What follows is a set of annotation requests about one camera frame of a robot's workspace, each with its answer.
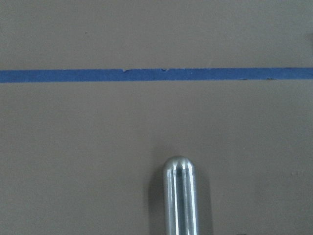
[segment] blue tape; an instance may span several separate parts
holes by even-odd
[[[0,83],[313,79],[313,68],[0,70]]]

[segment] blue line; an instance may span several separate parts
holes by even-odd
[[[313,68],[0,70],[0,83],[313,79]]]

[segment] metal cylinder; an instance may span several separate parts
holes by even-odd
[[[170,158],[164,165],[167,235],[198,235],[195,167],[188,158]]]

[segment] silver metal rod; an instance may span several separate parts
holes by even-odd
[[[172,157],[164,166],[167,235],[198,235],[195,167],[188,158]]]

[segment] gray surface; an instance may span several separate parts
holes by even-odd
[[[0,69],[311,67],[313,1],[0,0]],[[163,235],[160,168],[201,234],[313,233],[313,82],[0,85],[1,235]]]
[[[312,0],[0,0],[1,69],[311,67]]]
[[[201,234],[313,231],[313,81],[0,86],[0,233],[162,235],[160,167],[198,170]]]

